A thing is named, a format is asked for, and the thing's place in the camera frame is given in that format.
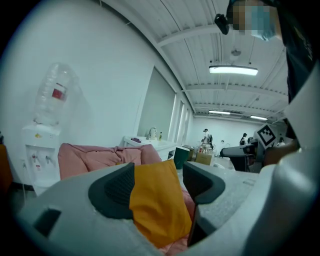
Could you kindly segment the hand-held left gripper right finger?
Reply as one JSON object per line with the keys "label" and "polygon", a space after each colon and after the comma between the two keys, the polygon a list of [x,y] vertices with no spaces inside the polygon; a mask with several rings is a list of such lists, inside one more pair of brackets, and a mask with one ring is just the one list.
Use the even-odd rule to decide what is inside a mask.
{"label": "hand-held left gripper right finger", "polygon": [[183,184],[195,205],[189,247],[217,231],[235,214],[258,176],[196,162],[183,164]]}

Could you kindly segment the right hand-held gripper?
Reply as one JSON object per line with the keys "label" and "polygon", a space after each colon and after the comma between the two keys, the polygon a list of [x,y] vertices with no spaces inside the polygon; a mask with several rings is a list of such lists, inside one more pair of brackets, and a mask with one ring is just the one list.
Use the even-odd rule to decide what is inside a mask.
{"label": "right hand-held gripper", "polygon": [[219,155],[230,158],[236,171],[259,173],[264,166],[266,150],[275,144],[276,138],[272,128],[264,124],[253,137],[242,139],[239,146],[222,148]]}

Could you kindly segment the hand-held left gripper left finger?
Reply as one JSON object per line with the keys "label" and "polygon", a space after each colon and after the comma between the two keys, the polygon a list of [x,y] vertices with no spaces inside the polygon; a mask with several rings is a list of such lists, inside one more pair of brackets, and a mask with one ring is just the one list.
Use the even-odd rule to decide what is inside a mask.
{"label": "hand-held left gripper left finger", "polygon": [[129,208],[135,165],[120,164],[61,180],[17,215],[48,256],[159,256]]}

